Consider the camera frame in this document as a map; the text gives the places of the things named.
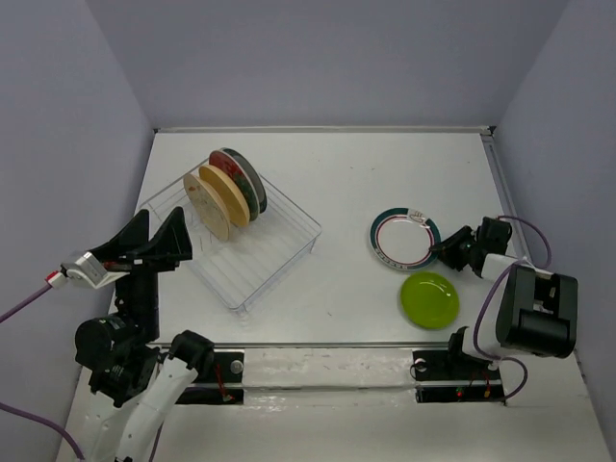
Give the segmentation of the beige patterned plate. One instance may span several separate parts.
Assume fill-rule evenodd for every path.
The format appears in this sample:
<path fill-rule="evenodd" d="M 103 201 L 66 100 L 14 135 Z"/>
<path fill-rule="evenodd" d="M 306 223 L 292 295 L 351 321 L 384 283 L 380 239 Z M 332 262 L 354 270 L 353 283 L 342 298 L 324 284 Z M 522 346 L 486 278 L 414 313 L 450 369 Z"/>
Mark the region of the beige patterned plate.
<path fill-rule="evenodd" d="M 182 181 L 201 222 L 219 241 L 227 242 L 231 223 L 220 195 L 211 185 L 191 173 L 184 175 Z"/>

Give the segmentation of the green red striped plate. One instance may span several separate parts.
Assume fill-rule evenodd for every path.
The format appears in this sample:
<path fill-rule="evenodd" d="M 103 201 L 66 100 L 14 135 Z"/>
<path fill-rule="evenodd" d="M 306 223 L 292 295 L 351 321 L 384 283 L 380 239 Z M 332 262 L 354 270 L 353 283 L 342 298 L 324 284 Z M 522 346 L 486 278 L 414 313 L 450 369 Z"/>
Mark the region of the green red striped plate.
<path fill-rule="evenodd" d="M 369 230 L 369 243 L 385 266 L 401 271 L 420 270 L 437 255 L 431 247 L 441 242 L 437 224 L 420 211 L 396 207 L 381 212 Z"/>

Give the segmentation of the yellow plate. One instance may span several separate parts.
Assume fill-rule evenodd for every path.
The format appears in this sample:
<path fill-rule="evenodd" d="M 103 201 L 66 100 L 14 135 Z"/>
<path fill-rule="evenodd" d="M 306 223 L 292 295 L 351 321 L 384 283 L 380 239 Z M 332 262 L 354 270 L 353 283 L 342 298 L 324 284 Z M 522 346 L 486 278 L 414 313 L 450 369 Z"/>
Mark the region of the yellow plate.
<path fill-rule="evenodd" d="M 227 208 L 231 222 L 238 227 L 249 225 L 248 204 L 240 188 L 220 168 L 205 165 L 198 170 L 199 178 L 212 186 Z"/>

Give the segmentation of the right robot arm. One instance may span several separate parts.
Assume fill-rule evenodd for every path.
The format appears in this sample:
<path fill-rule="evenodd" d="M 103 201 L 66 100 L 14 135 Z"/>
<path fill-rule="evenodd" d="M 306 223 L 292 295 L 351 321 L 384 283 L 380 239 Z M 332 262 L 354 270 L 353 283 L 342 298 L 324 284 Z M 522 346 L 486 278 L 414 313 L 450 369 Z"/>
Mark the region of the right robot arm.
<path fill-rule="evenodd" d="M 453 270 L 470 269 L 490 283 L 475 323 L 449 337 L 448 347 L 414 365 L 420 380 L 462 380 L 492 367 L 514 364 L 522 378 L 522 356 L 569 357 L 577 343 L 578 281 L 547 265 L 507 253 L 512 216 L 485 217 L 477 228 L 461 227 L 430 248 Z"/>

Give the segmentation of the red teal flower plate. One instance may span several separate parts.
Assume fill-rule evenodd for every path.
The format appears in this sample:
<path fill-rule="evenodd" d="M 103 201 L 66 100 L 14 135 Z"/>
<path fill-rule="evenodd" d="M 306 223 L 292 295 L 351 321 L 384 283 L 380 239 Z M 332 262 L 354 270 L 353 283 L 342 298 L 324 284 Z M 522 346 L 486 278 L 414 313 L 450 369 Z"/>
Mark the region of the red teal flower plate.
<path fill-rule="evenodd" d="M 248 204 L 250 220 L 253 221 L 261 214 L 256 192 L 242 167 L 223 149 L 217 149 L 210 153 L 209 164 L 224 171 L 240 188 Z"/>

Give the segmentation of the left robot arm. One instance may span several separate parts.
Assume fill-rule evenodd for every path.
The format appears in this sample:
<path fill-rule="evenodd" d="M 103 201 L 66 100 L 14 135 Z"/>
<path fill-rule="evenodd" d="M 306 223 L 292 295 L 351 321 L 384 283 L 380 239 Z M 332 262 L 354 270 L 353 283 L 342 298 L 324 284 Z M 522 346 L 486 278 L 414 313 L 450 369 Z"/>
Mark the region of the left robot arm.
<path fill-rule="evenodd" d="M 90 371 L 90 406 L 79 438 L 80 461 L 139 461 L 171 407 L 211 369 L 213 343 L 189 330 L 167 356 L 160 336 L 159 275 L 191 260 L 184 211 L 174 208 L 155 233 L 140 210 L 108 242 L 63 265 L 77 286 L 115 286 L 115 312 L 82 322 L 76 362 Z"/>

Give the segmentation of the green rim lettered plate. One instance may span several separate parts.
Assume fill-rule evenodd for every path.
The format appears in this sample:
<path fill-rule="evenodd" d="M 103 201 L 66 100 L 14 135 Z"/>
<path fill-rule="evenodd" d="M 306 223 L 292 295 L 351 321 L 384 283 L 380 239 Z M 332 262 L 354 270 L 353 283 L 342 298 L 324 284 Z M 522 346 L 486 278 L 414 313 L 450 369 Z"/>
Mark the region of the green rim lettered plate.
<path fill-rule="evenodd" d="M 247 174 L 247 177 L 250 180 L 257 195 L 259 212 L 263 214 L 267 209 L 268 199 L 266 190 L 261 180 L 261 176 L 257 173 L 252 164 L 240 152 L 231 148 L 224 148 L 223 151 L 229 154 Z"/>

